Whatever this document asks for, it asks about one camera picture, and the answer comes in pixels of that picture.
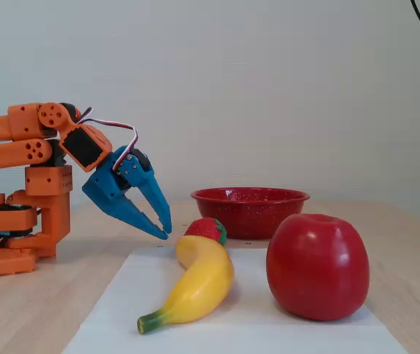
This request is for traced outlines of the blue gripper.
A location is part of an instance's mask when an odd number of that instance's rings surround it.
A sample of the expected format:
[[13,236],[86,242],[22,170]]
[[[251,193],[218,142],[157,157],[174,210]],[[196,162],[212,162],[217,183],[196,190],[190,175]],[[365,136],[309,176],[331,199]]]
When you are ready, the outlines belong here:
[[[114,171],[113,165],[124,151],[125,146],[108,155],[84,183],[82,191],[105,214],[160,240],[167,240],[172,231],[171,212],[153,167],[143,153],[128,153],[119,166],[121,174]],[[138,188],[145,197],[161,220],[161,228],[125,196],[131,187]]]

